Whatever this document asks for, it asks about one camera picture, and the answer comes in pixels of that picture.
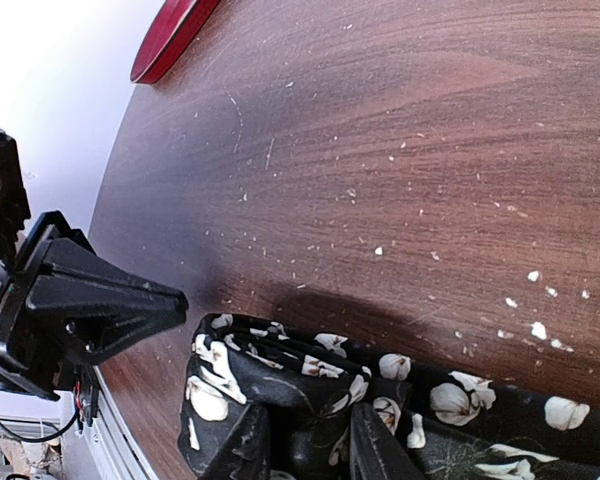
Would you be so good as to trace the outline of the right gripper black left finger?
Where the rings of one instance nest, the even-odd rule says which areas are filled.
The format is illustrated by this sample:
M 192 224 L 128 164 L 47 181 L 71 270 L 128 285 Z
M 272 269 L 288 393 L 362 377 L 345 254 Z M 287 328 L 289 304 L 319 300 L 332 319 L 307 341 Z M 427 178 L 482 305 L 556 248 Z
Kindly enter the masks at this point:
M 203 479 L 268 479 L 271 472 L 267 409 L 249 404 L 202 473 Z

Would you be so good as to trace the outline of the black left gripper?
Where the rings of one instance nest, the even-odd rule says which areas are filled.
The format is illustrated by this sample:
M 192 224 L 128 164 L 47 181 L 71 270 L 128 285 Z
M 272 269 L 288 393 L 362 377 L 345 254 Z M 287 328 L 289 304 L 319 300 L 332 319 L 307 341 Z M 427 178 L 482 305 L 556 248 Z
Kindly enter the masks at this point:
M 0 260 L 0 391 L 57 401 L 79 382 L 77 364 L 99 365 L 185 323 L 182 291 L 92 251 L 82 230 L 50 211 Z

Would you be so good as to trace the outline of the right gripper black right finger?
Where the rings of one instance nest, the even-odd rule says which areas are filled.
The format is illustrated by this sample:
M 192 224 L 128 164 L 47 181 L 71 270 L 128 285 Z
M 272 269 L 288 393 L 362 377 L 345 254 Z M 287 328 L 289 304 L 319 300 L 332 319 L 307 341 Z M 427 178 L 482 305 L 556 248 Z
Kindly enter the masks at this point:
M 425 478 L 369 404 L 352 409 L 349 471 L 355 480 Z

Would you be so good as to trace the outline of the black skull pattern tie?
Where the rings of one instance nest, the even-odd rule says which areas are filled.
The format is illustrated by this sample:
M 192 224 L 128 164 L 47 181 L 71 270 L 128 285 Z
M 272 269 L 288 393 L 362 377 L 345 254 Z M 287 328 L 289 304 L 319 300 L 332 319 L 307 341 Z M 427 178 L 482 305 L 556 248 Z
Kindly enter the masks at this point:
M 178 438 L 197 478 L 249 404 L 268 411 L 268 479 L 351 479 L 356 404 L 372 406 L 424 479 L 600 479 L 600 409 L 333 333 L 206 316 Z

